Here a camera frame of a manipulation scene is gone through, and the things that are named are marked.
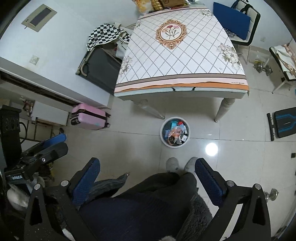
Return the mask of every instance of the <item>diamond grid pattern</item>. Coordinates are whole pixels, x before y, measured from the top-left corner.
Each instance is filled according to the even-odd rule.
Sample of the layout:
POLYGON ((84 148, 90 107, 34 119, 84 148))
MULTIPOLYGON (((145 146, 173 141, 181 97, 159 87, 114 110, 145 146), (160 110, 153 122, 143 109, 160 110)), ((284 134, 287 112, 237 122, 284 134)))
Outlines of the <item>diamond grid pattern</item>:
POLYGON ((203 15, 203 10, 170 11, 138 20, 140 25, 134 29, 125 54, 132 60, 117 83, 174 74, 244 74, 242 67, 235 70, 217 51, 221 43, 230 47, 232 43, 215 16, 203 15), (169 19, 187 28, 184 40, 173 50, 155 39, 156 30, 169 19))

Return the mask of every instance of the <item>cardboard box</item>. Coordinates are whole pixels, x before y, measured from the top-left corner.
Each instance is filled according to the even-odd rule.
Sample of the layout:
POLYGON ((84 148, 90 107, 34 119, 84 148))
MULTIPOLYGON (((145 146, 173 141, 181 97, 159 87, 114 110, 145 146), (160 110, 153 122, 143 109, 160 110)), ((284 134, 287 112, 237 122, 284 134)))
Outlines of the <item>cardboard box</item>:
POLYGON ((161 0, 164 7, 173 7, 185 4, 185 0, 161 0))

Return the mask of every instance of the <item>blue gripper pad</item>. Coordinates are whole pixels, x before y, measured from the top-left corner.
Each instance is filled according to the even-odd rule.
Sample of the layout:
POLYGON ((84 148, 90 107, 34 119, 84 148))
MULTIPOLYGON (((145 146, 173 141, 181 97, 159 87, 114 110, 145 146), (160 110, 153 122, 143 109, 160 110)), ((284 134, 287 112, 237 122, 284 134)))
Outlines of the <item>blue gripper pad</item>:
POLYGON ((223 190, 219 187, 209 170, 200 159, 195 162, 195 173, 206 190, 213 205, 220 207, 223 204, 223 190))
POLYGON ((48 147, 55 145, 57 143, 64 142, 65 140, 66 140, 66 135, 64 133, 61 133, 59 135, 56 135, 55 137, 52 137, 52 138, 46 140, 43 143, 42 147, 43 147, 43 149, 45 149, 45 148, 48 148, 48 147))
POLYGON ((82 178, 75 186, 72 192, 72 203, 75 206, 82 205, 89 197, 89 190, 93 187, 94 181, 100 173, 101 165, 97 158, 94 158, 93 163, 85 171, 82 178))

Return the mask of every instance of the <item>ornate oval frame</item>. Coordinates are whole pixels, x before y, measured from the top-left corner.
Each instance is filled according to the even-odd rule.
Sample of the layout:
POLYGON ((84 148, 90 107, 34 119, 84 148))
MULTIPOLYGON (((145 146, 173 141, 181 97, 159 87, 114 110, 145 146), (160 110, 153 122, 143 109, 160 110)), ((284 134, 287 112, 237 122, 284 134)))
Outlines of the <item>ornate oval frame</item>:
POLYGON ((155 39, 162 44, 164 47, 168 47, 169 49, 174 49, 178 44, 181 43, 181 41, 185 38, 185 36, 187 35, 187 28, 186 25, 180 23, 179 21, 173 20, 173 19, 169 19, 168 21, 166 21, 165 23, 163 23, 157 30, 156 30, 156 37, 155 39), (163 29, 164 26, 173 23, 176 24, 180 27, 181 29, 181 34, 178 38, 173 39, 173 40, 167 40, 162 38, 161 36, 161 30, 163 29))

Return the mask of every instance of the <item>round bin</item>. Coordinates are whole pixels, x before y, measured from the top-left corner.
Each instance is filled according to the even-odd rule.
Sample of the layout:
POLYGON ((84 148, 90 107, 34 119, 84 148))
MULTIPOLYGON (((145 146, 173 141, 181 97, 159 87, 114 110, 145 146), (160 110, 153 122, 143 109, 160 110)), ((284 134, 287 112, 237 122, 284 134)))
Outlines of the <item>round bin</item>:
POLYGON ((164 121, 163 125, 161 126, 160 128, 160 139, 161 141, 163 142, 163 144, 165 144, 166 146, 170 147, 170 148, 179 148, 181 146, 184 146, 188 141, 189 141, 189 138, 190 138, 190 127, 187 123, 187 121, 185 121, 183 118, 181 117, 178 117, 178 116, 174 116, 174 117, 171 117, 171 118, 168 118, 167 120, 164 121), (165 130, 168 130, 170 129, 170 122, 173 121, 173 120, 176 120, 176 121, 182 121, 183 124, 186 126, 187 128, 187 139, 185 142, 183 142, 182 144, 178 145, 178 144, 174 144, 173 146, 170 146, 168 144, 168 142, 164 139, 164 136, 165 136, 165 130))

